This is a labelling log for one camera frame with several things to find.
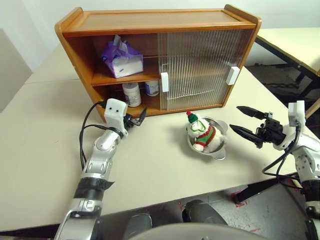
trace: plush snowman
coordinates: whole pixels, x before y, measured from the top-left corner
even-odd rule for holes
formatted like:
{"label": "plush snowman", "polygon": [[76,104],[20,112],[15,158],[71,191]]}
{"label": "plush snowman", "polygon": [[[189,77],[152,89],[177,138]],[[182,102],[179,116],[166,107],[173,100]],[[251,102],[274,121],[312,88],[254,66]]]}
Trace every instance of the plush snowman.
{"label": "plush snowman", "polygon": [[224,140],[219,129],[196,113],[187,111],[186,114],[190,123],[187,127],[188,135],[195,138],[193,147],[204,153],[214,152]]}

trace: metal bowl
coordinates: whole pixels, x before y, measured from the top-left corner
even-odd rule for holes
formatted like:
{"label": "metal bowl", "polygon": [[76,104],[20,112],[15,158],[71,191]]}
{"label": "metal bowl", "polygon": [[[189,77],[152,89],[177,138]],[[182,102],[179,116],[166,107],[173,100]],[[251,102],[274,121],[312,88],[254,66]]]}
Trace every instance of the metal bowl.
{"label": "metal bowl", "polygon": [[[203,116],[202,118],[207,120],[211,126],[219,129],[222,135],[224,136],[227,135],[228,125],[224,121],[214,120],[211,117],[207,117],[207,116]],[[197,152],[198,154],[207,155],[216,160],[223,160],[226,158],[226,150],[225,150],[224,142],[222,142],[221,145],[215,151],[206,153],[206,152],[198,151],[193,147],[193,144],[195,143],[196,138],[189,136],[188,132],[186,133],[186,139],[190,148],[193,151]]]}

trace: cabinet shelf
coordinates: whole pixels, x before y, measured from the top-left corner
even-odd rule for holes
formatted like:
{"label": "cabinet shelf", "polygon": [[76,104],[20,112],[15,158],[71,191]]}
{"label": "cabinet shelf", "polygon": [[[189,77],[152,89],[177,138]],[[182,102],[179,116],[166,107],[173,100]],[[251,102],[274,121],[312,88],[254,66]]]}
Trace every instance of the cabinet shelf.
{"label": "cabinet shelf", "polygon": [[[168,114],[168,113],[176,113],[176,112],[185,112],[188,111],[189,108],[181,108],[175,110],[161,110],[160,109],[160,95],[157,96],[148,96],[144,93],[143,89],[140,89],[140,96],[141,96],[141,105],[137,107],[128,107],[127,113],[132,115],[133,118],[138,118],[142,111],[146,109],[147,116],[155,116],[161,114]],[[122,91],[117,91],[114,98],[124,101],[124,94]],[[194,107],[194,110],[200,109],[207,109],[207,108],[220,108],[222,104],[210,104],[206,106],[199,106]]]}
{"label": "cabinet shelf", "polygon": [[106,86],[124,83],[139,83],[146,81],[159,80],[158,58],[144,58],[143,71],[130,76],[115,78],[104,62],[99,63],[91,81],[91,85]]}

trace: table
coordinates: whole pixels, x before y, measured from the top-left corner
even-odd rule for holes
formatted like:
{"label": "table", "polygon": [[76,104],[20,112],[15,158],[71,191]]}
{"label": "table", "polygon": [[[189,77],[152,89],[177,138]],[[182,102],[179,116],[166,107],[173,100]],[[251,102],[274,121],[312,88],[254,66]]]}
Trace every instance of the table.
{"label": "table", "polygon": [[320,27],[260,29],[255,42],[297,69],[297,84],[312,80],[300,97],[320,88]]}
{"label": "table", "polygon": [[[75,77],[58,46],[0,116],[0,231],[57,224],[64,217],[81,174],[79,131],[92,105]],[[254,130],[261,121],[242,114],[239,105],[273,111],[275,119],[288,123],[287,108],[245,68],[226,107],[196,112]],[[115,184],[104,194],[103,215],[269,179],[261,169],[282,154],[271,144],[257,149],[229,129],[227,158],[210,160],[189,148],[187,122],[183,112],[147,117],[121,140],[109,178]],[[103,123],[96,111],[90,123]],[[86,131],[87,155],[101,134],[99,129]],[[295,171],[289,156],[281,173]]]}

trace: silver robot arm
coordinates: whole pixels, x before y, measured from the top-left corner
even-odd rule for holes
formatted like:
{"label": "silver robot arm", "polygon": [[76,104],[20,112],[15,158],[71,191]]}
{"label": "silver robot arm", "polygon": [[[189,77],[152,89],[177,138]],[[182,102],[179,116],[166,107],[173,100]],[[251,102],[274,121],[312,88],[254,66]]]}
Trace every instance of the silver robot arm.
{"label": "silver robot arm", "polygon": [[[260,112],[247,106],[237,107],[242,113],[258,119],[265,119],[265,122],[256,129],[255,134],[241,126],[230,125],[230,127],[243,138],[255,143],[258,148],[263,143],[273,143],[276,150],[286,150],[295,158],[295,167],[301,182],[301,193],[305,196],[305,209],[310,217],[306,222],[308,239],[320,239],[320,142],[304,133],[296,132],[303,130],[305,127],[305,102],[297,101],[289,103],[288,118],[289,124],[282,126],[279,121],[273,119],[272,112]],[[277,159],[266,170],[279,163]]]}
{"label": "silver robot arm", "polygon": [[127,129],[133,125],[139,126],[146,115],[144,110],[139,120],[132,119],[126,114],[127,108],[125,102],[108,99],[104,113],[108,129],[93,144],[92,155],[82,171],[55,240],[90,240],[97,237],[104,192],[113,184],[108,180],[117,144],[121,138],[128,136]]}

